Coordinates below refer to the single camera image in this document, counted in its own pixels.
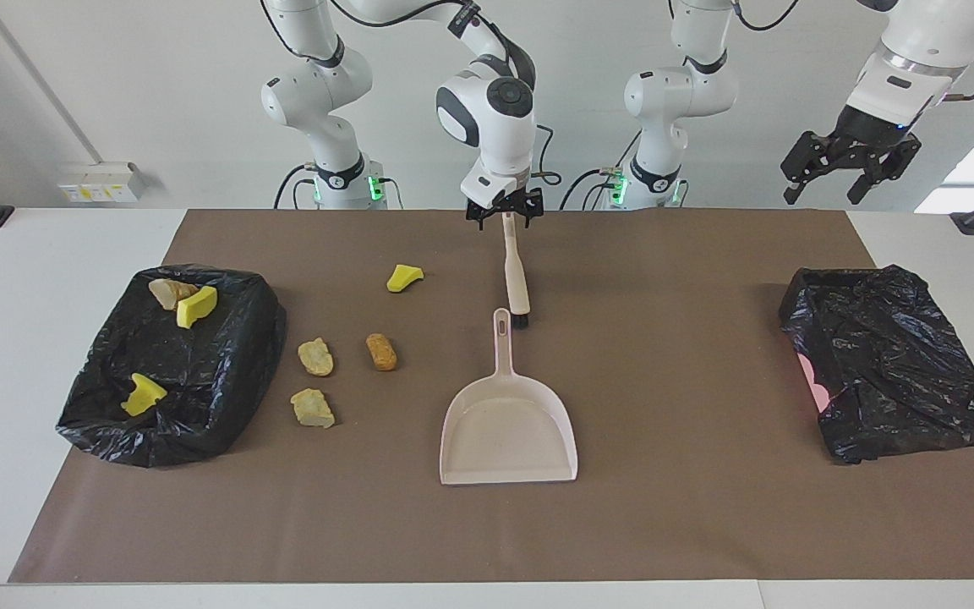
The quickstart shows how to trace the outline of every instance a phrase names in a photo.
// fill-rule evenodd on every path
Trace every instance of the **sponge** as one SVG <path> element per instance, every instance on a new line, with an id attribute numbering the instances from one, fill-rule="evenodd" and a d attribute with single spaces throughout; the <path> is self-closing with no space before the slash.
<path id="1" fill-rule="evenodd" d="M 138 373 L 130 375 L 130 380 L 134 381 L 134 390 L 130 393 L 127 401 L 123 402 L 123 409 L 130 416 L 138 416 L 145 413 L 157 402 L 167 396 L 167 389 L 160 387 L 148 377 Z"/>
<path id="2" fill-rule="evenodd" d="M 423 278 L 423 269 L 420 267 L 397 265 L 396 269 L 393 270 L 393 277 L 390 277 L 390 281 L 386 283 L 386 288 L 397 294 L 408 288 L 413 281 L 421 280 L 421 278 Z"/>
<path id="3" fill-rule="evenodd" d="M 178 327 L 190 329 L 194 322 L 209 315 L 216 308 L 216 288 L 206 285 L 197 294 L 178 301 L 175 308 L 175 323 Z"/>

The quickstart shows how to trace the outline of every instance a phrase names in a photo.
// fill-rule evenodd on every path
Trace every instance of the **table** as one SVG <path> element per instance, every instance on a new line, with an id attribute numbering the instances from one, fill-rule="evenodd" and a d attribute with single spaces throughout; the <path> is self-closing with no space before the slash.
<path id="1" fill-rule="evenodd" d="M 129 277 L 159 265 L 183 215 L 22 209 L 0 230 L 0 370 L 10 370 L 0 375 L 0 606 L 974 605 L 974 582 L 2 586 L 68 448 L 30 431 L 57 418 L 96 329 Z M 944 217 L 853 212 L 851 220 L 879 266 L 898 263 L 931 283 L 974 359 L 974 239 Z"/>

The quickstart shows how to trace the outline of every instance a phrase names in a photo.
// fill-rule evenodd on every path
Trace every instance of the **electrical outlet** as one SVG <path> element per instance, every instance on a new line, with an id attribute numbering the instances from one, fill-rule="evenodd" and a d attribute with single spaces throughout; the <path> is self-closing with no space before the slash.
<path id="1" fill-rule="evenodd" d="M 70 203 L 138 203 L 145 184 L 132 162 L 101 162 L 64 168 L 58 189 Z"/>

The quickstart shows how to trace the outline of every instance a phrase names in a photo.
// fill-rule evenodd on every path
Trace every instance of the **black trash bag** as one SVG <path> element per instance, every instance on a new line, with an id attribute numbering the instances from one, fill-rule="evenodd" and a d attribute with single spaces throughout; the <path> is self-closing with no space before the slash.
<path id="1" fill-rule="evenodd" d="M 148 283 L 169 278 L 216 288 L 216 308 L 194 327 L 175 323 Z M 277 369 L 287 315 L 263 277 L 208 266 L 160 266 L 132 278 L 96 335 L 57 430 L 112 463 L 156 467 L 227 451 Z M 139 416 L 121 408 L 142 374 L 167 389 Z"/>
<path id="2" fill-rule="evenodd" d="M 974 366 L 919 275 L 800 269 L 780 324 L 828 390 L 818 423 L 834 458 L 974 447 Z"/>

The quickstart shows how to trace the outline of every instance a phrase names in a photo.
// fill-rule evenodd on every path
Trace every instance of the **brown paper mat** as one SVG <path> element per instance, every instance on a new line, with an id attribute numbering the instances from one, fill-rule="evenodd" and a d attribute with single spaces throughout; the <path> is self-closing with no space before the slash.
<path id="1" fill-rule="evenodd" d="M 799 266 L 872 266 L 846 215 L 551 213 L 518 234 L 517 370 L 552 386 L 577 482 L 444 488 L 441 421 L 492 370 L 499 219 L 191 211 L 167 263 L 258 271 L 289 337 L 232 451 L 170 470 L 69 454 L 12 582 L 974 579 L 974 448 L 835 466 L 776 310 Z M 422 266 L 404 294 L 395 263 Z M 401 369 L 376 373 L 371 332 Z M 337 370 L 295 347 L 324 336 Z M 324 390 L 340 425 L 295 423 Z"/>

